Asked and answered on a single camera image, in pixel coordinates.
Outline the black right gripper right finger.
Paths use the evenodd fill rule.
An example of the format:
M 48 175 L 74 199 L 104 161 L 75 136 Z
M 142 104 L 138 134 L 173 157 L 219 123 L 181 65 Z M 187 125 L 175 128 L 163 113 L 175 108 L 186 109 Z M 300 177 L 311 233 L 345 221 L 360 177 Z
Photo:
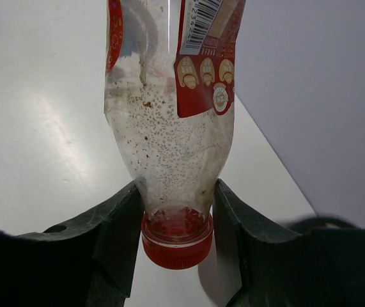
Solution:
M 213 219 L 227 306 L 365 306 L 365 229 L 299 232 L 244 203 L 222 180 Z

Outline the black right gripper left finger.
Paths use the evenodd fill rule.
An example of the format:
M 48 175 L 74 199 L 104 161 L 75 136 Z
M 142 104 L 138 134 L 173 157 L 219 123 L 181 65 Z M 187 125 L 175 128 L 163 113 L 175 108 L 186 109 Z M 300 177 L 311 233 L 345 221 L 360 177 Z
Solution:
M 142 217 L 141 196 L 129 183 L 42 233 L 0 231 L 0 306 L 123 306 Z

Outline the red cap clear bottle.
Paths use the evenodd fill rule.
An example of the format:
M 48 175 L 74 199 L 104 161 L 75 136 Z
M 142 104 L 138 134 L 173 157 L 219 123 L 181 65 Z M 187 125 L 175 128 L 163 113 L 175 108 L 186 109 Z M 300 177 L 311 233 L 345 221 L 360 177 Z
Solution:
M 233 142 L 244 1 L 108 1 L 104 114 L 143 201 L 143 248 L 188 269 L 212 245 L 210 208 Z

